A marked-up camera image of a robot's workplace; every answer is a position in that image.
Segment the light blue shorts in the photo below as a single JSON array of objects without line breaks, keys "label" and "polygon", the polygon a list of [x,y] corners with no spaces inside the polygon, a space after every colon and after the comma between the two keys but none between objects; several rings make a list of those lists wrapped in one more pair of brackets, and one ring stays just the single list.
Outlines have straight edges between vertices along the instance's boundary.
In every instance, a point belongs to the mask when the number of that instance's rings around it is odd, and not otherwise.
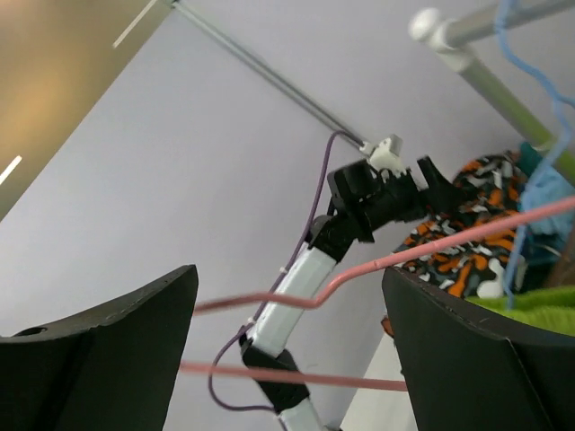
[{"label": "light blue shorts", "polygon": [[[529,178],[530,187],[525,188],[521,195],[522,211],[543,207],[574,194],[574,188],[553,167],[543,172],[538,180],[534,180],[534,177],[533,174]],[[533,235],[556,236],[566,241],[571,233],[573,220],[574,210],[570,210],[531,222],[528,226]]]}]

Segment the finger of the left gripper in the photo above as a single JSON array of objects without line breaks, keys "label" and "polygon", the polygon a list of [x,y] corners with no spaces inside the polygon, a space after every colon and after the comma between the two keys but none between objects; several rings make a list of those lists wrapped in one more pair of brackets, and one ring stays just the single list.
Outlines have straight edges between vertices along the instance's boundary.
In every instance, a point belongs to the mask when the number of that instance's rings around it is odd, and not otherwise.
[{"label": "finger of the left gripper", "polygon": [[453,211],[463,201],[463,191],[447,180],[428,156],[417,161],[427,182],[420,192],[425,207],[430,211]]}]

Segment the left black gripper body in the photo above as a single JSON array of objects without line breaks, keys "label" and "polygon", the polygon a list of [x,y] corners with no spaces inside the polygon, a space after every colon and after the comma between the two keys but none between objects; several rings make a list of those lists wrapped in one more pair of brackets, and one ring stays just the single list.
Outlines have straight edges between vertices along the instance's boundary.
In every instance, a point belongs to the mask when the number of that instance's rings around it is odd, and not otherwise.
[{"label": "left black gripper body", "polygon": [[410,172],[380,172],[384,196],[378,204],[378,224],[414,222],[429,216],[420,189]]}]

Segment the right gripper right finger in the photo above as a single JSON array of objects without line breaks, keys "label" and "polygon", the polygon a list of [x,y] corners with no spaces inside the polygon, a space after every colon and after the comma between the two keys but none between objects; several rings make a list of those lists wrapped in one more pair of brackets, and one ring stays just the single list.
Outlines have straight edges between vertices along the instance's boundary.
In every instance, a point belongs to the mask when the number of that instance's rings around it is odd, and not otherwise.
[{"label": "right gripper right finger", "polygon": [[513,321],[400,268],[385,306],[420,430],[572,430],[574,339]]}]

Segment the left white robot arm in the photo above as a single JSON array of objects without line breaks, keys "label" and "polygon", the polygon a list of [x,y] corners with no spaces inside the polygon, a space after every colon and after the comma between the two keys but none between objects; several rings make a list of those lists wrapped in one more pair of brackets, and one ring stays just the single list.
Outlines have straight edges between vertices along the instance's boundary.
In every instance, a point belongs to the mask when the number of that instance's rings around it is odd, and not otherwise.
[{"label": "left white robot arm", "polygon": [[[428,156],[418,165],[427,182],[416,185],[410,172],[392,173],[360,160],[330,172],[328,212],[316,217],[305,237],[306,248],[289,266],[277,293],[311,298],[339,264],[353,242],[372,243],[373,233],[391,222],[411,222],[448,213],[464,201],[464,192],[447,180]],[[248,367],[295,371],[287,351],[300,309],[267,303],[255,323],[239,338]]]}]

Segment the lime green shorts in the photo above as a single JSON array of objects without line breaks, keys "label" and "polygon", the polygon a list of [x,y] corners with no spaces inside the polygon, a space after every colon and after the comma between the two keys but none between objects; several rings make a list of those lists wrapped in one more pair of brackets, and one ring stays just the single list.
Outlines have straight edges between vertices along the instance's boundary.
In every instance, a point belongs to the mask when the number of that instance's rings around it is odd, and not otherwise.
[{"label": "lime green shorts", "polygon": [[511,308],[506,297],[470,296],[466,301],[538,329],[574,336],[574,285],[515,295]]}]

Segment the teal green shorts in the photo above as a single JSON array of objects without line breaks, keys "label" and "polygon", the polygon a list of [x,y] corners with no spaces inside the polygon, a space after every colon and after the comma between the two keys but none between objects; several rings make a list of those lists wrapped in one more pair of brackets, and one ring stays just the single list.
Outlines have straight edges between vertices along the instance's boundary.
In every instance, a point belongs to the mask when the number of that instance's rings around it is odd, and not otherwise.
[{"label": "teal green shorts", "polygon": [[519,146],[519,158],[517,167],[527,176],[530,177],[539,163],[543,160],[540,155],[528,142],[523,142]]}]

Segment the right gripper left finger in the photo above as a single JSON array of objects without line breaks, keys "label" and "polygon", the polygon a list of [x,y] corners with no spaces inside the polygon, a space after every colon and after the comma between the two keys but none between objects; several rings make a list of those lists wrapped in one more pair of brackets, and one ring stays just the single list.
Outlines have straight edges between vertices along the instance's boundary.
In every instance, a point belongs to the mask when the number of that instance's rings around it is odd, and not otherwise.
[{"label": "right gripper left finger", "polygon": [[198,290],[185,265],[1,339],[3,430],[161,430]]}]

